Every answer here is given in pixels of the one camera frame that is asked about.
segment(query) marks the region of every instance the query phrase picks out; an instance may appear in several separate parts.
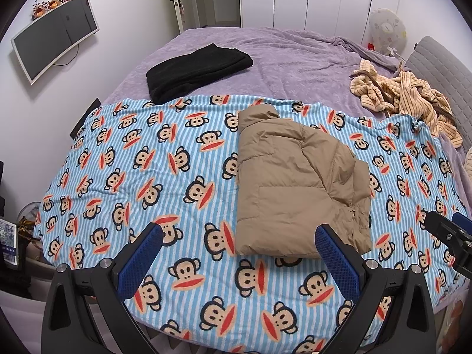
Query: bed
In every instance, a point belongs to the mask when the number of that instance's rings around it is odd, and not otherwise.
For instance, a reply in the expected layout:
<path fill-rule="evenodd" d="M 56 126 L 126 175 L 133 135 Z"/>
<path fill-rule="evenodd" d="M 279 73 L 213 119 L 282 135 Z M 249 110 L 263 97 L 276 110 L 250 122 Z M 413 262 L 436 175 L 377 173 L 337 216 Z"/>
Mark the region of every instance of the bed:
<path fill-rule="evenodd" d="M 146 71 L 160 61 L 209 43 L 245 51 L 254 59 L 254 66 L 200 88 L 188 98 L 152 106 Z M 281 117 L 325 129 L 370 164 L 383 191 L 372 189 L 374 246 L 366 256 L 386 267 L 426 262 L 433 306 L 439 305 L 466 282 L 450 268 L 445 248 L 427 235 L 421 220 L 424 211 L 431 209 L 439 209 L 447 217 L 454 211 L 467 214 L 466 204 L 462 205 L 449 170 L 441 170 L 440 159 L 449 159 L 441 141 L 431 138 L 424 124 L 408 116 L 369 121 L 372 114 L 349 92 L 349 74 L 361 57 L 378 62 L 380 73 L 393 75 L 396 60 L 343 39 L 311 32 L 218 28 L 190 30 L 177 37 L 136 67 L 104 106 L 87 119 L 86 130 L 72 146 L 43 199 L 35 235 L 42 238 L 45 255 L 54 265 L 94 266 L 104 256 L 116 255 L 154 220 L 167 232 L 166 249 L 155 260 L 135 298 L 127 301 L 136 319 L 222 351 L 292 353 L 303 351 L 305 345 L 320 349 L 352 307 L 332 280 L 327 282 L 330 292 L 325 299 L 316 302 L 316 307 L 306 305 L 306 297 L 298 288 L 308 274 L 326 272 L 323 263 L 287 263 L 262 256 L 245 262 L 244 257 L 235 257 L 232 244 L 237 180 L 228 166 L 237 159 L 234 114 L 248 105 L 270 102 L 278 107 Z M 225 105 L 210 105 L 210 95 L 227 96 Z M 287 100 L 303 101 L 305 115 L 294 111 L 294 101 Z M 345 114 L 346 132 L 338 132 L 330 124 L 332 110 Z M 198 117 L 208 118 L 211 129 L 205 130 L 219 131 L 224 142 L 204 149 L 204 143 L 197 141 L 203 129 L 191 126 Z M 397 124 L 402 132 L 392 135 Z M 141 131 L 133 133 L 135 128 Z M 365 134 L 369 150 L 355 147 L 359 134 Z M 389 169 L 382 170 L 385 166 L 374 163 L 382 152 L 378 136 L 394 142 L 390 153 L 383 151 Z M 434 155 L 419 154 L 417 160 L 414 147 L 407 147 L 412 140 L 418 146 L 428 145 Z M 397 158 L 400 152 L 411 164 L 408 172 Z M 144 164 L 137 163 L 140 153 Z M 430 165 L 433 181 L 421 174 L 424 162 Z M 408 194 L 402 195 L 398 177 L 410 182 Z M 192 183 L 202 180 L 206 200 L 185 201 Z M 442 190 L 436 185 L 438 181 Z M 386 214 L 390 197 L 394 208 L 402 212 Z M 437 201 L 444 207 L 438 208 Z M 223 248 L 212 245 L 213 237 Z M 396 250 L 395 255 L 385 253 L 387 246 Z M 193 268 L 190 282 L 178 276 L 181 263 Z M 256 284 L 249 294 L 235 286 L 235 273 L 247 264 L 271 279 Z M 388 303 L 387 299 L 379 306 L 365 343 L 375 339 Z M 289 308 L 298 322 L 284 334 L 271 337 L 271 329 L 259 319 L 264 313 L 272 319 L 280 307 Z M 218 311 L 221 324 L 212 324 L 207 310 Z M 237 323 L 241 320 L 248 323 Z"/>

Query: black object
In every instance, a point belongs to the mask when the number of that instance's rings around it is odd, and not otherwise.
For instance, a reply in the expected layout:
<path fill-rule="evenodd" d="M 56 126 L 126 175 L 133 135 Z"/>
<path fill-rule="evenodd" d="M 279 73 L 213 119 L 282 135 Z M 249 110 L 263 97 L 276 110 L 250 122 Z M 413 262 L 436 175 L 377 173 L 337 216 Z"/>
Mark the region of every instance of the black object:
<path fill-rule="evenodd" d="M 367 353 L 435 353 L 433 307 L 419 265 L 412 264 L 407 270 L 398 270 L 383 268 L 375 260 L 364 261 L 352 246 L 339 239 L 328 224 L 317 228 L 315 244 L 331 273 L 340 273 L 339 268 L 342 267 L 353 270 L 362 279 L 359 283 L 365 279 L 358 301 L 324 346 L 322 354 L 356 353 L 382 298 L 387 296 L 392 297 L 389 310 L 374 347 Z M 333 278 L 337 284 L 342 279 L 334 274 Z"/>
<path fill-rule="evenodd" d="M 253 59 L 238 49 L 210 44 L 150 68 L 146 73 L 149 96 L 154 104 L 161 105 L 252 64 Z"/>
<path fill-rule="evenodd" d="M 155 354 L 153 346 L 123 304 L 139 288 L 162 246 L 162 229 L 149 223 L 115 259 L 94 268 L 56 268 L 42 321 L 41 352 L 47 354 L 111 353 L 103 343 L 84 296 L 95 296 L 105 322 L 123 354 Z"/>
<path fill-rule="evenodd" d="M 72 131 L 70 132 L 69 136 L 70 138 L 72 138 L 73 140 L 77 137 L 77 135 L 79 134 L 79 131 L 82 129 L 83 127 L 83 124 L 85 124 L 85 121 L 87 119 L 87 116 L 91 113 L 92 110 L 98 108 L 99 106 L 101 105 L 101 102 L 100 100 L 98 99 L 98 97 L 90 104 L 90 106 L 88 107 L 88 109 L 86 110 L 86 112 L 83 114 L 82 118 L 79 120 L 79 122 L 76 124 L 76 126 L 74 126 L 74 129 L 72 129 Z"/>
<path fill-rule="evenodd" d="M 68 48 L 98 30 L 88 0 L 70 0 L 34 20 L 13 43 L 33 81 Z"/>
<path fill-rule="evenodd" d="M 472 236 L 436 211 L 426 214 L 424 228 L 449 248 L 453 269 L 472 279 Z"/>

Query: black folded clothing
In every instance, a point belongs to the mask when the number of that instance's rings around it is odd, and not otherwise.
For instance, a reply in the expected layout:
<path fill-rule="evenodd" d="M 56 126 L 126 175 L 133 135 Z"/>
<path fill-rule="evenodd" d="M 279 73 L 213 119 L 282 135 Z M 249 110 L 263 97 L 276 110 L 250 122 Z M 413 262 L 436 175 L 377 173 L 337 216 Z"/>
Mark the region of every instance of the black folded clothing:
<path fill-rule="evenodd" d="M 150 68 L 146 73 L 149 95 L 153 103 L 161 105 L 252 64 L 253 59 L 240 50 L 210 44 Z"/>

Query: monkey print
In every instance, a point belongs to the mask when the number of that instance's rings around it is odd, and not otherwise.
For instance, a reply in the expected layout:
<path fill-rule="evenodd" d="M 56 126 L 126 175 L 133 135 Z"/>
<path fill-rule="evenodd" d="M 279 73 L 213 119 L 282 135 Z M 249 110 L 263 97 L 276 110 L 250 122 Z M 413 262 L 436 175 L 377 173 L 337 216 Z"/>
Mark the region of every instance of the monkey print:
<path fill-rule="evenodd" d="M 374 156 L 372 159 L 372 164 L 379 168 L 382 174 L 387 174 L 390 171 L 390 165 L 385 162 L 383 156 Z"/>
<path fill-rule="evenodd" d="M 94 230 L 94 232 L 90 235 L 89 239 L 92 245 L 94 245 L 93 253 L 94 254 L 102 254 L 106 253 L 110 246 L 112 245 L 110 242 L 107 242 L 108 237 L 108 228 L 106 227 L 98 227 Z"/>
<path fill-rule="evenodd" d="M 395 144 L 390 137 L 377 136 L 377 142 L 388 155 L 392 154 L 392 150 L 396 150 Z"/>
<path fill-rule="evenodd" d="M 253 290 L 259 295 L 265 295 L 267 292 L 267 277 L 268 272 L 263 260 L 257 260 L 255 267 L 251 264 L 251 261 L 240 260 L 235 273 L 235 285 L 239 290 L 239 294 L 244 298 L 249 297 Z"/>
<path fill-rule="evenodd" d="M 237 153 L 232 153 L 228 158 L 223 162 L 223 173 L 221 177 L 224 180 L 230 180 L 237 175 Z"/>
<path fill-rule="evenodd" d="M 418 245 L 416 242 L 416 235 L 413 229 L 410 227 L 410 232 L 403 232 L 403 249 L 407 253 L 408 257 L 413 255 L 413 249 L 417 249 Z"/>
<path fill-rule="evenodd" d="M 200 269 L 198 258 L 181 258 L 169 266 L 167 271 L 176 278 L 171 288 L 177 291 L 193 290 L 204 284 L 205 276 L 197 274 Z"/>
<path fill-rule="evenodd" d="M 341 130 L 345 126 L 344 114 L 336 113 L 334 110 L 331 110 L 327 115 L 327 123 L 333 125 L 336 130 Z"/>
<path fill-rule="evenodd" d="M 334 294 L 334 286 L 327 284 L 327 272 L 313 272 L 309 274 L 303 285 L 298 288 L 300 295 L 308 296 L 306 305 L 314 307 L 326 302 Z"/>
<path fill-rule="evenodd" d="M 411 195 L 411 190 L 410 190 L 410 184 L 407 179 L 403 179 L 401 176 L 396 176 L 396 186 L 398 190 L 400 191 L 400 195 L 402 197 L 408 197 L 410 198 Z"/>
<path fill-rule="evenodd" d="M 160 295 L 160 288 L 154 281 L 152 275 L 148 274 L 142 285 L 134 296 L 135 306 L 141 314 L 146 312 L 146 306 L 155 312 L 160 310 L 160 303 L 162 302 L 162 296 Z"/>
<path fill-rule="evenodd" d="M 378 261 L 387 261 L 392 257 L 395 251 L 395 244 L 390 241 L 390 233 L 382 234 L 375 243 L 375 248 L 380 249 L 378 252 Z"/>
<path fill-rule="evenodd" d="M 177 174 L 179 170 L 188 172 L 190 170 L 190 154 L 183 146 L 179 146 L 175 155 L 167 154 L 168 166 L 173 174 Z"/>
<path fill-rule="evenodd" d="M 225 126 L 230 130 L 230 132 L 237 132 L 237 127 L 239 125 L 239 121 L 237 118 L 237 114 L 233 113 L 226 113 L 225 114 Z"/>
<path fill-rule="evenodd" d="M 400 202 L 394 201 L 393 197 L 389 194 L 389 197 L 385 203 L 386 209 L 386 216 L 389 221 L 395 220 L 396 223 L 400 222 L 401 219 L 401 210 L 400 210 Z"/>
<path fill-rule="evenodd" d="M 213 198 L 214 187 L 214 182 L 205 185 L 205 179 L 202 176 L 196 176 L 188 185 L 183 201 L 185 203 L 197 203 L 197 209 L 201 210 Z"/>
<path fill-rule="evenodd" d="M 103 170 L 106 166 L 112 166 L 113 162 L 115 162 L 115 150 L 112 146 L 109 146 L 107 151 L 100 154 L 98 157 L 98 167 L 100 170 Z"/>
<path fill-rule="evenodd" d="M 320 339 L 318 342 L 315 341 L 315 336 L 309 335 L 300 342 L 296 348 L 292 351 L 292 354 L 312 354 L 318 353 L 324 346 L 324 339 Z"/>
<path fill-rule="evenodd" d="M 207 252 L 214 261 L 221 260 L 224 252 L 227 252 L 231 257 L 235 256 L 233 232 L 225 221 L 221 222 L 220 229 L 211 222 L 205 224 L 204 243 Z"/>
<path fill-rule="evenodd" d="M 298 331 L 295 312 L 280 301 L 275 303 L 273 313 L 263 310 L 260 321 L 264 332 L 274 342 L 280 342 L 282 333 L 295 334 Z"/>
<path fill-rule="evenodd" d="M 225 302 L 217 295 L 206 302 L 200 311 L 200 329 L 216 328 L 216 336 L 221 338 L 228 334 L 236 321 L 236 305 L 225 307 Z"/>

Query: gray headboard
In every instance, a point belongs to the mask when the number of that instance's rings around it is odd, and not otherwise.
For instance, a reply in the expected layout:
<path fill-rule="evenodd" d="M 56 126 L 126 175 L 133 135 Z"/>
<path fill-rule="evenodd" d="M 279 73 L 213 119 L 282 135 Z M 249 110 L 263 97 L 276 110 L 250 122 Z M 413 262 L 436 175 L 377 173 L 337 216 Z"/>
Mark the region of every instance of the gray headboard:
<path fill-rule="evenodd" d="M 472 146 L 472 73 L 451 52 L 429 36 L 409 57 L 414 75 L 430 83 L 448 99 L 467 152 Z"/>

